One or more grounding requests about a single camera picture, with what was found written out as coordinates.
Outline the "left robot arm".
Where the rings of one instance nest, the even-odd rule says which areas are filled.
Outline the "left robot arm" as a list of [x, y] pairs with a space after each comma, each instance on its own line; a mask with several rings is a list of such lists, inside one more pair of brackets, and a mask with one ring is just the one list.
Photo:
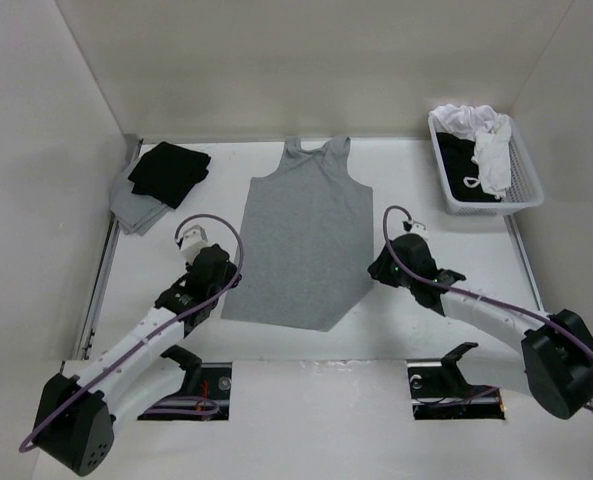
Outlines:
[[179, 343], [209, 318], [219, 297], [239, 279], [225, 250], [202, 248], [114, 347], [78, 373], [57, 373], [46, 382], [33, 431], [21, 447], [35, 446], [84, 477], [104, 461], [127, 421], [171, 394], [195, 395], [199, 360]]

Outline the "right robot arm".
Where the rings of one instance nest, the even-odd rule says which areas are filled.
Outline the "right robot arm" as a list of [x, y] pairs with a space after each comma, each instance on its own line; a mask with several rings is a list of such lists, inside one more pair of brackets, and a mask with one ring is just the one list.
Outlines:
[[569, 419], [593, 401], [593, 336], [583, 319], [529, 310], [474, 292], [466, 276], [437, 266], [427, 242], [406, 233], [386, 241], [368, 268], [383, 285], [408, 290], [422, 307], [468, 324], [513, 350], [509, 360], [477, 358], [475, 341], [464, 341], [412, 380], [416, 398], [450, 397], [455, 405], [497, 390], [533, 398], [546, 412]]

